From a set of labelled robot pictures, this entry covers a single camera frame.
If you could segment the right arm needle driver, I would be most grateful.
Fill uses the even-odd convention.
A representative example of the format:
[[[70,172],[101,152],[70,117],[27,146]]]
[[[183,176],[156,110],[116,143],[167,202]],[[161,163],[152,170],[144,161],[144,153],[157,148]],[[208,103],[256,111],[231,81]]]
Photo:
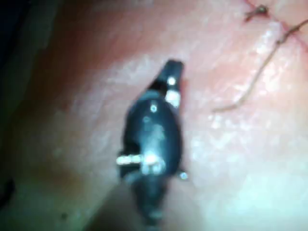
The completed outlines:
[[[188,178],[181,166],[180,102],[179,91],[160,94],[148,90],[129,108],[122,135],[123,148],[116,159],[120,178],[127,181],[143,176]]]

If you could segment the right arm needle driver jaw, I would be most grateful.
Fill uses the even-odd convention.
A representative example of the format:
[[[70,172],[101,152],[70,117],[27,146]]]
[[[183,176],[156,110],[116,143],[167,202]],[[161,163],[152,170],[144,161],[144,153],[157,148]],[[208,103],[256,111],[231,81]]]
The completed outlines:
[[[180,84],[183,70],[183,62],[168,60],[149,86],[149,89],[159,92],[174,108],[179,108],[181,103]]]

